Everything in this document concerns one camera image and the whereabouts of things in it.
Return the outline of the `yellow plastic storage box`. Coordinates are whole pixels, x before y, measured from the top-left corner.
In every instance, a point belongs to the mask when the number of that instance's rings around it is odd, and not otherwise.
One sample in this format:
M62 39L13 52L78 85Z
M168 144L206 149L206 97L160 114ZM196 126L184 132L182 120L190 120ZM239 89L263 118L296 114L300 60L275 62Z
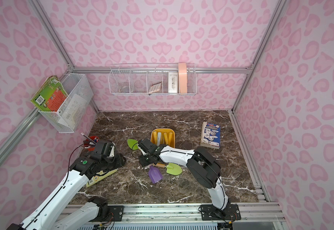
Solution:
M155 130L152 131L151 133L151 138L150 138L150 141L153 142L153 132L156 131L157 133L158 132L161 132L162 133L162 140L161 140L161 144L166 144L166 145L169 145L168 143L168 133L169 132L173 132L173 142L172 142L172 146L171 147L175 147L175 144L176 144L176 136L175 136L175 132L174 130L170 129L170 128L157 128Z

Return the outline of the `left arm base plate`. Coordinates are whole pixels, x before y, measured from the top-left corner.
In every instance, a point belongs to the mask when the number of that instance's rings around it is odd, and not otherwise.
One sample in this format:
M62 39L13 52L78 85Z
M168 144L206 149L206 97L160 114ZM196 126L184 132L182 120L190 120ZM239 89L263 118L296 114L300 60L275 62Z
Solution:
M89 222L112 222L122 221L124 206L102 206L98 207L97 215Z

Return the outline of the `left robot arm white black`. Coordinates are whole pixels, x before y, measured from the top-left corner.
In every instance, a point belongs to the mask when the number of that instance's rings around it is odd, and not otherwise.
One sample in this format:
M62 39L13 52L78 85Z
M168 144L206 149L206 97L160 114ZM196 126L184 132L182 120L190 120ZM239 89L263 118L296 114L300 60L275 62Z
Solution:
M114 214L109 210L105 198L94 196L78 211L66 218L58 217L69 202L93 177L100 172L108 173L125 165L126 159L116 152L115 144L99 140L94 150L80 156L69 166L64 179L55 190L21 223L12 223L10 230L77 230L90 221L112 222Z

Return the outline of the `purple shovel pink handle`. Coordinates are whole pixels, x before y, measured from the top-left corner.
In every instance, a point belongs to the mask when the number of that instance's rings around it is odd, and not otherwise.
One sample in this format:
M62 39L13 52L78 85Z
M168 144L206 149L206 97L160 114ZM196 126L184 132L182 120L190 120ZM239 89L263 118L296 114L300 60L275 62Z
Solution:
M149 167L148 175L153 184L156 184L163 179L163 175L161 174L160 170L152 165Z

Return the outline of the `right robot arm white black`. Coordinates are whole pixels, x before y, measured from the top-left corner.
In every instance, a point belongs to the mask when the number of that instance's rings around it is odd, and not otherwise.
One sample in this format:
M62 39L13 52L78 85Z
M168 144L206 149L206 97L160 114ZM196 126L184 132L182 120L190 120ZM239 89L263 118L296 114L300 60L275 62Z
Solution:
M138 158L143 167L159 162L187 167L198 183L208 189L215 208L224 210L229 204L223 188L221 166L203 147L176 149L166 144L157 146L148 139L140 140L134 146L142 153Z

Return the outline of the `light blue plastic shovel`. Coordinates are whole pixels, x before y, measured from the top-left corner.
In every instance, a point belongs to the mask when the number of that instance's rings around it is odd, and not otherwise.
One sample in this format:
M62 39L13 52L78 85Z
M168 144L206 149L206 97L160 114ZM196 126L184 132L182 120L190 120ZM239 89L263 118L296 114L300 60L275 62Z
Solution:
M161 144L161 140L162 140L162 133L161 132L158 132L157 133L157 146L159 146Z

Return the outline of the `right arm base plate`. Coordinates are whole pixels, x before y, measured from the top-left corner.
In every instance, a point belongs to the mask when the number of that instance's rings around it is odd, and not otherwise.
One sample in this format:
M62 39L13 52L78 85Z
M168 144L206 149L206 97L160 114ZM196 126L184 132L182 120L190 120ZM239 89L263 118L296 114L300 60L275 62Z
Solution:
M225 220L227 222L241 220L241 212L237 204L228 204L223 210L213 205L201 205L199 212L202 220Z

